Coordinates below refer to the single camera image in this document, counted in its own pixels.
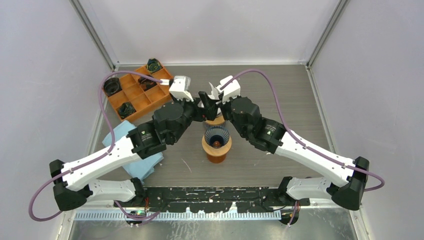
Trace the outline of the blue glass dripper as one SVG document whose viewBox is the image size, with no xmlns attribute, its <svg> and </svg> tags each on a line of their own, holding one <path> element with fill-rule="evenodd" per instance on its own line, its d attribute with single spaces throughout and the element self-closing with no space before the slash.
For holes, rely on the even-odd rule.
<svg viewBox="0 0 424 240">
<path fill-rule="evenodd" d="M 208 146 L 218 149 L 227 145 L 230 140 L 230 133 L 223 126 L 211 126 L 205 131 L 204 139 Z"/>
</svg>

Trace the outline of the amber glass carafe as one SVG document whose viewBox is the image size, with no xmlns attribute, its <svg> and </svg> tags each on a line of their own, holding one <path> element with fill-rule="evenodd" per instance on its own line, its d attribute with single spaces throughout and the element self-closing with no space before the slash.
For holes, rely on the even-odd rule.
<svg viewBox="0 0 424 240">
<path fill-rule="evenodd" d="M 214 163 L 214 164 L 219 164 L 219 163 L 222 163 L 225 159 L 226 159 L 226 154 L 224 154 L 224 155 L 221 155 L 221 156 L 213 156 L 213 155 L 209 155 L 209 154 L 207 154 L 206 155 L 207 156 L 207 159 L 211 162 L 211 163 Z"/>
</svg>

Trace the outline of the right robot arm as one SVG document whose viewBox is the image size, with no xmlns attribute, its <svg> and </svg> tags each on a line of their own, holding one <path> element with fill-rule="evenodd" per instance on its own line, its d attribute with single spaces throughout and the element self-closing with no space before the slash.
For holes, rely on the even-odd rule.
<svg viewBox="0 0 424 240">
<path fill-rule="evenodd" d="M 370 162 L 364 157 L 346 158 L 301 139 L 283 124 L 263 117 L 259 106 L 247 97 L 219 101 L 225 120 L 256 149 L 294 160 L 321 174 L 321 178 L 284 177 L 277 192 L 283 205 L 306 198 L 330 199 L 348 210 L 360 208 L 368 181 Z"/>
</svg>

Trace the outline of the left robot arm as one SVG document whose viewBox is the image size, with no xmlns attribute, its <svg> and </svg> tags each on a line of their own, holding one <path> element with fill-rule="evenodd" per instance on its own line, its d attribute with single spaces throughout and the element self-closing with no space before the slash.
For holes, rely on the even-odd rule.
<svg viewBox="0 0 424 240">
<path fill-rule="evenodd" d="M 49 163 L 53 197 L 60 211 L 74 210 L 91 201 L 114 200 L 135 207 L 145 202 L 146 193 L 139 179 L 123 183 L 97 183 L 97 180 L 126 164 L 165 151 L 181 138 L 192 122 L 215 119 L 222 100 L 220 93 L 204 91 L 192 99 L 176 91 L 171 92 L 171 96 L 172 101 L 155 110 L 150 121 L 115 139 L 103 150 L 72 162 L 56 159 Z"/>
</svg>

